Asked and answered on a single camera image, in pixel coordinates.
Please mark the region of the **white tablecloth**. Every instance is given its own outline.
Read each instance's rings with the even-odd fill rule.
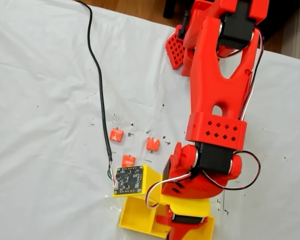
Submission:
[[[165,52],[173,29],[92,10],[107,126],[124,130],[111,142],[113,164],[131,154],[161,172],[176,142],[186,143],[190,114],[189,80]],[[88,21],[70,0],[0,0],[0,240],[156,239],[117,226],[123,200],[111,197],[107,177]],[[238,62],[222,61],[222,71]],[[264,53],[246,120],[245,149],[261,174],[211,200],[213,239],[300,240],[300,60]],[[161,139],[158,152],[146,151],[148,136]],[[255,171],[244,157],[230,186]]]

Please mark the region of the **wire bundle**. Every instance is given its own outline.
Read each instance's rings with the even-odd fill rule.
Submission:
[[[81,3],[83,6],[85,6],[89,12],[90,12],[90,18],[89,18],[89,24],[88,24],[88,31],[87,31],[87,42],[88,42],[88,48],[89,52],[91,54],[91,57],[96,65],[96,68],[98,70],[98,75],[99,75],[99,91],[100,91],[100,105],[101,105],[101,117],[102,117],[102,128],[103,128],[103,135],[104,135],[104,140],[105,140],[105,146],[106,146],[106,152],[108,155],[109,163],[108,163],[108,177],[112,180],[112,185],[115,186],[115,177],[114,173],[112,170],[112,151],[110,147],[110,141],[108,137],[108,130],[107,130],[107,123],[106,123],[106,111],[105,111],[105,101],[104,101],[104,91],[103,91],[103,84],[102,84],[102,73],[101,73],[101,68],[100,65],[95,57],[94,52],[92,51],[91,48],[91,43],[90,43],[90,30],[91,30],[91,23],[92,23],[92,10],[91,8],[85,4],[82,1],[77,0],[76,2]]]

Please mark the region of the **wooden floor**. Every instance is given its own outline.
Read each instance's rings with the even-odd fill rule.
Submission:
[[[175,27],[183,20],[187,0],[178,0],[172,19],[163,17],[165,0],[82,0],[88,5],[101,7],[119,13],[146,19],[155,23]],[[283,28],[276,32],[265,44],[265,49],[275,53],[281,53]]]

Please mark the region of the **black cable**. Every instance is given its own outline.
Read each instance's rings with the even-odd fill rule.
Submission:
[[[109,137],[108,137],[108,130],[107,130],[107,123],[106,123],[106,111],[105,111],[105,101],[104,101],[104,92],[103,92],[103,85],[102,85],[101,68],[100,68],[100,65],[99,65],[96,57],[95,57],[94,52],[91,49],[91,43],[90,43],[90,30],[91,30],[91,23],[92,23],[93,14],[92,14],[91,8],[87,4],[85,4],[84,2],[79,1],[79,0],[77,0],[76,2],[81,3],[82,5],[84,5],[87,9],[89,9],[89,12],[90,12],[88,31],[87,31],[87,42],[88,42],[89,52],[91,54],[91,57],[93,58],[93,61],[96,65],[96,68],[98,70],[103,135],[104,135],[105,146],[106,146],[106,151],[107,151],[107,154],[108,154],[109,162],[112,162],[112,152],[111,152],[111,147],[110,147],[110,142],[109,142]]]
[[[261,30],[259,28],[257,28],[260,32],[260,36],[262,39],[260,39],[260,41],[262,41],[262,48],[260,49],[261,53],[259,55],[259,58],[258,58],[258,61],[256,63],[256,66],[255,66],[255,69],[254,69],[254,73],[253,73],[253,78],[251,80],[251,84],[250,84],[250,88],[249,88],[249,91],[244,99],[244,102],[243,102],[243,105],[241,107],[241,111],[240,111],[240,114],[239,114],[239,119],[241,119],[242,117],[242,114],[245,110],[245,106],[247,104],[247,101],[249,100],[249,97],[250,97],[250,94],[251,94],[251,91],[253,89],[253,85],[255,84],[255,79],[256,79],[256,75],[257,75],[257,70],[258,70],[258,67],[259,67],[259,63],[260,63],[260,60],[261,60],[261,57],[262,55],[264,54],[264,50],[265,50],[265,36],[262,34]]]
[[[245,186],[240,186],[240,187],[226,187],[226,186],[222,186],[220,184],[218,184],[216,181],[214,181],[205,171],[202,171],[202,173],[205,175],[206,179],[209,180],[210,183],[212,183],[213,185],[217,186],[218,188],[220,189],[223,189],[223,190],[230,190],[230,191],[238,191],[238,190],[243,190],[243,189],[247,189],[249,188],[251,185],[253,185],[256,180],[258,179],[259,177],[259,174],[260,174],[260,170],[261,170],[261,163],[259,161],[259,159],[257,158],[256,155],[254,155],[252,152],[250,151],[246,151],[246,150],[243,150],[243,151],[235,151],[233,153],[234,155],[236,154],[249,154],[250,156],[252,156],[255,161],[257,162],[258,164],[258,170],[256,172],[256,175],[254,177],[254,179],[252,180],[252,182],[250,182],[248,185],[245,185]]]

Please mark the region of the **red bracket with holes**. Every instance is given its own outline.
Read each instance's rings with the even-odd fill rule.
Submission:
[[[165,49],[168,54],[171,66],[174,70],[179,69],[184,61],[185,48],[183,46],[183,40],[177,38],[179,30],[182,25],[177,25],[174,33],[168,38],[165,44]]]

